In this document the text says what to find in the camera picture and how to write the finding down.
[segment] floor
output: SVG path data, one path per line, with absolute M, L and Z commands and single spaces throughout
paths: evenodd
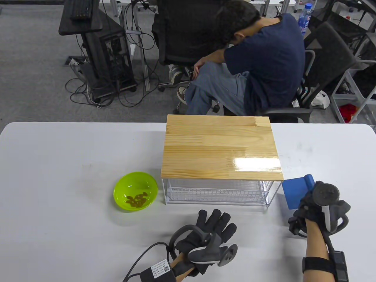
M 65 83 L 75 75 L 64 66 L 69 55 L 80 55 L 75 36 L 60 36 L 58 28 L 62 6 L 2 5 L 0 15 L 0 132 L 14 121 L 64 121 L 64 122 L 165 122 L 167 114 L 178 103 L 176 89 L 164 92 L 155 90 L 136 107 L 123 107 L 117 99 L 109 106 L 97 109 L 79 105 L 69 100 Z M 274 16 L 273 8 L 269 16 Z M 144 32 L 151 32 L 153 14 L 142 11 L 139 23 Z M 152 40 L 144 37 L 144 46 Z M 146 51 L 150 66 L 158 58 L 157 47 Z M 135 76 L 140 78 L 140 61 L 134 61 Z M 161 81 L 167 81 L 167 67 L 157 65 Z M 155 87 L 157 80 L 151 80 Z M 75 82 L 68 85 L 75 89 Z M 142 85 L 135 93 L 126 92 L 127 99 L 138 101 L 143 95 Z M 76 97 L 84 102 L 84 97 Z M 330 108 L 315 109 L 312 123 L 336 123 Z

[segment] keyboard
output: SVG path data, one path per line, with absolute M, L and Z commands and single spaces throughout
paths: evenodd
M 93 0 L 73 0 L 70 19 L 90 20 L 93 10 Z

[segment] sticker with text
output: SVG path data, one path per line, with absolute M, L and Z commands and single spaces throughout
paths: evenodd
M 160 261 L 159 263 L 151 267 L 154 279 L 170 271 L 170 265 L 168 264 L 167 259 Z

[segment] dark hair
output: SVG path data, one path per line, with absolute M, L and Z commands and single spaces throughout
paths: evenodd
M 260 12 L 244 0 L 229 0 L 220 8 L 215 18 L 218 40 L 229 44 L 234 33 L 253 25 L 260 19 Z

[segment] white bag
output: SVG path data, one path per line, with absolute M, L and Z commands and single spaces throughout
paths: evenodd
M 326 109 L 330 104 L 328 95 L 324 91 L 320 91 L 317 96 L 311 102 L 312 106 L 318 106 L 319 108 Z

